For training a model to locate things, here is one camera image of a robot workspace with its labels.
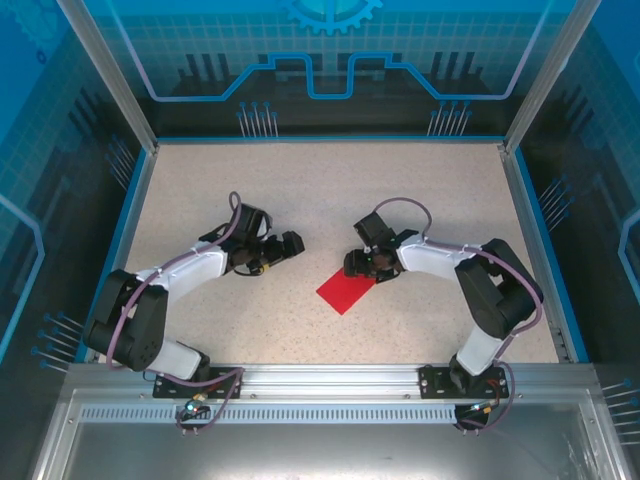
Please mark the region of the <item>aluminium frame post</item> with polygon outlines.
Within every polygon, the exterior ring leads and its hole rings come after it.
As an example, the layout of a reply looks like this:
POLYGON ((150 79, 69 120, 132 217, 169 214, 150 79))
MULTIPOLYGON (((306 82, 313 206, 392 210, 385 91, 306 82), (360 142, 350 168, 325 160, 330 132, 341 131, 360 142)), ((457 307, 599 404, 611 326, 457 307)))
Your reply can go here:
POLYGON ((602 0, 576 0, 505 136, 503 161, 515 151, 535 120, 557 79, 573 54, 602 0))
POLYGON ((158 141, 108 44, 83 0, 56 0, 142 148, 156 155, 158 141))

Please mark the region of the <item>aluminium mounting rail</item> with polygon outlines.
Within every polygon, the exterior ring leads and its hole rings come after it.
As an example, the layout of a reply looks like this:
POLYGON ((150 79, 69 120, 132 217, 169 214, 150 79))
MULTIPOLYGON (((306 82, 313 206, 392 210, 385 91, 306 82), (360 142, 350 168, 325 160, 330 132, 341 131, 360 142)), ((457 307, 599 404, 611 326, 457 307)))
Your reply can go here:
MULTIPOLYGON (((509 391, 519 400, 573 400, 599 393, 589 364, 515 364, 509 391)), ((61 395, 78 399, 146 400, 152 384, 140 374, 101 364, 70 367, 61 395)), ((400 401, 418 400, 416 365, 248 365, 242 377, 244 401, 400 401)))

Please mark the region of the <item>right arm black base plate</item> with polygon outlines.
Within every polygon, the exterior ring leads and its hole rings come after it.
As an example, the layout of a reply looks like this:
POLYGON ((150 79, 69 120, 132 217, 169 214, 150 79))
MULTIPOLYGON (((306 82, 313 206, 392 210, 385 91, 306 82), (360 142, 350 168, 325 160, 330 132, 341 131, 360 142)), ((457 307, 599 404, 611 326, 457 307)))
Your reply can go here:
POLYGON ((464 369, 452 370, 449 365, 425 365, 417 370, 417 375, 422 399, 486 400, 510 396, 506 372, 501 367, 489 367, 472 376, 464 369))

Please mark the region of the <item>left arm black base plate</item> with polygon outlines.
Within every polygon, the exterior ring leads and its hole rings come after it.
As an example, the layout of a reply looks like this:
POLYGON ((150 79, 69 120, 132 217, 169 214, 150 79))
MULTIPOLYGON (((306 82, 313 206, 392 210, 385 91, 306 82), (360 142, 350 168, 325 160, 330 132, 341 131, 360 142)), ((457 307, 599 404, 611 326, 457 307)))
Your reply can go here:
MULTIPOLYGON (((190 379, 190 382, 211 381, 230 373, 232 370, 233 367, 228 366, 208 366, 207 368, 201 368, 190 379)), ((166 377, 157 376, 152 396, 159 399, 188 399, 196 394, 204 394, 207 399, 223 400, 228 390, 233 386, 234 378, 234 375, 230 375, 224 381, 215 385, 194 387, 175 383, 166 377)))

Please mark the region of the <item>blue printed side panel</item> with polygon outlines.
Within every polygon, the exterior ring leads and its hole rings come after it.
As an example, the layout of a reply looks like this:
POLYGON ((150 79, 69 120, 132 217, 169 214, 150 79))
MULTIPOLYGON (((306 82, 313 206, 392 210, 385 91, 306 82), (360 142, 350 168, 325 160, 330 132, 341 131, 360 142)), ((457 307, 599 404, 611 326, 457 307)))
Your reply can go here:
POLYGON ((572 0, 518 148, 571 356, 640 480, 640 0, 572 0))
POLYGON ((29 480, 144 149, 57 0, 0 0, 0 480, 29 480))

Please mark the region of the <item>red paper sheet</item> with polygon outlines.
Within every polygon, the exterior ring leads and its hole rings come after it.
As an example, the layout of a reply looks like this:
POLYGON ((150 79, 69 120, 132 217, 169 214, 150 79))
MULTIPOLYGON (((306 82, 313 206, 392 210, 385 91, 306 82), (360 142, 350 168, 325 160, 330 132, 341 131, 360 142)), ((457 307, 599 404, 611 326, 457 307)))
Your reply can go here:
POLYGON ((348 277, 343 269, 334 273, 316 293, 339 315, 349 311, 374 285, 373 278, 348 277))

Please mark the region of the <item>blue printed gear panel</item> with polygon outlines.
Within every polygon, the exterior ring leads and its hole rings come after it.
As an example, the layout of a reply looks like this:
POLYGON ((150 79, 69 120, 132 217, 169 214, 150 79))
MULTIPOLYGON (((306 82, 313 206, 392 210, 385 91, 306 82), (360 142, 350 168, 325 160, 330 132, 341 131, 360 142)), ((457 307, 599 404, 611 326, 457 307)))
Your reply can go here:
POLYGON ((563 0, 84 0, 160 137, 501 136, 563 0))

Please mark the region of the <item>aluminium side rail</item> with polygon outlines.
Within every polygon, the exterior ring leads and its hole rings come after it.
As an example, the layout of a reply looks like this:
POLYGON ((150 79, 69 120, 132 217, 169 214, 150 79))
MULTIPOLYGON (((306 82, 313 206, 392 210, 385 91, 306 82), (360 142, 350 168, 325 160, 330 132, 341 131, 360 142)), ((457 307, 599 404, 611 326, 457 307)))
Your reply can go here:
POLYGON ((534 213, 534 204, 526 189, 525 179, 516 157, 513 153, 508 153, 502 144, 498 145, 498 150, 531 262, 532 275, 544 295, 544 313, 556 355, 560 363, 574 363, 574 352, 571 339, 568 337, 564 308, 546 256, 534 213))
POLYGON ((149 153, 145 149, 140 151, 129 187, 124 197, 122 208, 115 226, 112 240, 105 258, 96 292, 89 308, 85 324, 85 332, 93 318, 102 288, 107 276, 116 269, 124 268, 127 264, 140 214, 146 198, 147 190, 157 160, 156 153, 149 153))

